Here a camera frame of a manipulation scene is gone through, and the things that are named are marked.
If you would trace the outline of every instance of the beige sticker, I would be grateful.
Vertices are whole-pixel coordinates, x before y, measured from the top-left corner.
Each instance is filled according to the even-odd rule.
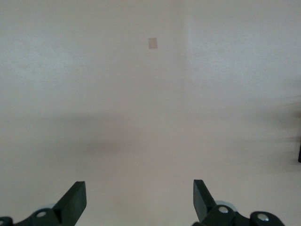
[[[149,48],[158,48],[157,38],[149,38]]]

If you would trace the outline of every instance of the black object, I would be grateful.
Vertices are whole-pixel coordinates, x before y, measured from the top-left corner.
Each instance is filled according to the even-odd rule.
[[[250,219],[225,205],[217,205],[202,180],[194,180],[193,204],[199,222],[192,226],[285,226],[267,212],[253,212]],[[0,226],[74,226],[86,208],[85,182],[76,182],[51,209],[41,209],[27,219],[13,224],[10,217],[1,217]]]
[[[217,205],[202,180],[194,180],[193,204],[199,222],[192,226],[285,226],[267,212],[253,212],[250,219],[225,205]]]
[[[301,162],[301,146],[300,146],[300,151],[299,151],[299,159],[298,162]]]
[[[16,224],[10,217],[1,217],[0,226],[74,226],[86,205],[85,182],[75,182],[53,208],[38,210]]]

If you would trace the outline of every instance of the white wall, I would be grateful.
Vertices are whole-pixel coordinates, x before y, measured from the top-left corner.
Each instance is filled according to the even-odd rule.
[[[189,226],[192,182],[299,225],[297,0],[0,2],[0,215]],[[148,38],[158,49],[148,48]]]

